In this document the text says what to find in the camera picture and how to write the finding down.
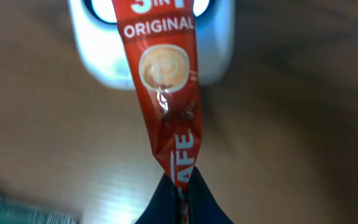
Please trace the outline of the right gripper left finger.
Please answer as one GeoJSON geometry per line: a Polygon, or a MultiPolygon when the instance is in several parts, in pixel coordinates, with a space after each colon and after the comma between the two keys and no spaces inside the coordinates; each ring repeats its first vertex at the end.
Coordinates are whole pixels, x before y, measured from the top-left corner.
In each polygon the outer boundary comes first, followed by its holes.
{"type": "Polygon", "coordinates": [[[135,224],[178,224],[177,190],[167,174],[163,174],[148,206],[135,224]]]}

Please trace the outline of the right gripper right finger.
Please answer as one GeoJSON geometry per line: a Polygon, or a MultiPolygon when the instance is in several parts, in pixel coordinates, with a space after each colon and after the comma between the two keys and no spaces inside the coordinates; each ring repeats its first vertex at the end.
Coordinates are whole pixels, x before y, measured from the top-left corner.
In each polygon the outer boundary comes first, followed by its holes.
{"type": "Polygon", "coordinates": [[[233,224],[215,201],[197,167],[188,185],[190,224],[233,224]]]}

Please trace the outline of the green white 3M package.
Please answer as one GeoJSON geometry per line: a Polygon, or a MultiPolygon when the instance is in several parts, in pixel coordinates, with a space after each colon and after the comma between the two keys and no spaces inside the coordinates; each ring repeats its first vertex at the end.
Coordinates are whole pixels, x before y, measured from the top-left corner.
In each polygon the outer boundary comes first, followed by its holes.
{"type": "Polygon", "coordinates": [[[72,214],[0,197],[0,224],[77,224],[72,214]]]}

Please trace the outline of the red Nescafe stick sachet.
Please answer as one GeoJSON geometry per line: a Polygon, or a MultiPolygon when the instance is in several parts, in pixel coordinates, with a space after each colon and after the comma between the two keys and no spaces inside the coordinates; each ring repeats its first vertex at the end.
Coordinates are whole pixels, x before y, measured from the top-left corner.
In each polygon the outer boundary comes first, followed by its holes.
{"type": "Polygon", "coordinates": [[[188,183],[202,134],[192,0],[113,0],[152,154],[177,188],[190,222],[188,183]]]}

